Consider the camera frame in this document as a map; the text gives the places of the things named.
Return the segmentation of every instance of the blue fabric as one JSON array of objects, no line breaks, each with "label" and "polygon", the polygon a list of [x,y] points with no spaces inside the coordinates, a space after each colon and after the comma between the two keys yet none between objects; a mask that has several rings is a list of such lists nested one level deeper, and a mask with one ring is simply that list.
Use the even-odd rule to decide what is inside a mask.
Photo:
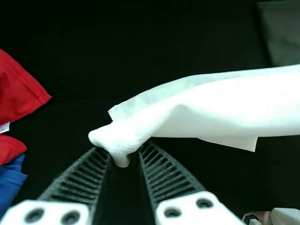
[{"label": "blue fabric", "polygon": [[22,154],[0,167],[0,219],[27,178],[21,173],[24,157]]}]

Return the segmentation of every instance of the white cloth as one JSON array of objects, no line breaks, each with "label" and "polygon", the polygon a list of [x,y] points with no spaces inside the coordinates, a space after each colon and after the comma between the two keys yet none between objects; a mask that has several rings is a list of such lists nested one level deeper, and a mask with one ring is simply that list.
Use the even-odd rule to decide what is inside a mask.
[{"label": "white cloth", "polygon": [[178,83],[174,81],[160,89],[167,97],[148,95],[150,101],[134,104],[141,99],[135,97],[115,106],[109,111],[114,121],[91,131],[89,139],[105,148],[120,167],[126,167],[127,155],[151,136],[196,137],[255,151],[258,137],[300,134],[297,70],[299,66],[243,71],[247,75],[224,80],[220,76],[219,81],[168,91]]}]

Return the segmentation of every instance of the black fabric surface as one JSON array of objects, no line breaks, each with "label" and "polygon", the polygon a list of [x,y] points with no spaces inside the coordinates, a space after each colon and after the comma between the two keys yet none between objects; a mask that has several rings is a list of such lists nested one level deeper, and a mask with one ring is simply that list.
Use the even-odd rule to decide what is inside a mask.
[{"label": "black fabric surface", "polygon": [[[126,1],[4,11],[0,48],[53,96],[8,133],[28,147],[23,172],[29,177],[14,203],[37,198],[88,150],[88,132],[111,121],[107,110],[115,104],[188,75],[268,67],[253,5],[250,0]],[[197,139],[154,142],[240,217],[300,205],[298,137],[259,139],[256,153]],[[107,203],[108,210],[122,210],[119,218],[111,214],[116,224],[142,221],[136,187],[129,188],[136,182],[132,170],[121,172],[118,200]]]}]

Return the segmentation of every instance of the red fabric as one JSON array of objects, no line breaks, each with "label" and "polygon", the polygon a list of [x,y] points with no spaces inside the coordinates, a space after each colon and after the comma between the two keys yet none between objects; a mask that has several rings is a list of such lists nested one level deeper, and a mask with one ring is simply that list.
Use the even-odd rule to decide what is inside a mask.
[{"label": "red fabric", "polygon": [[0,166],[9,163],[26,150],[26,146],[19,140],[6,135],[0,135]]},{"label": "red fabric", "polygon": [[33,113],[50,98],[36,79],[0,49],[0,125]]}]

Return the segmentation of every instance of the white label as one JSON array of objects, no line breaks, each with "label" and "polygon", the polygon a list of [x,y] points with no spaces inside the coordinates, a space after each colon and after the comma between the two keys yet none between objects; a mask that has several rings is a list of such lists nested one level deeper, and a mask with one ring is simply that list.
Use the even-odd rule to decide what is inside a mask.
[{"label": "white label", "polygon": [[9,131],[9,124],[10,123],[8,122],[0,126],[0,134]]}]

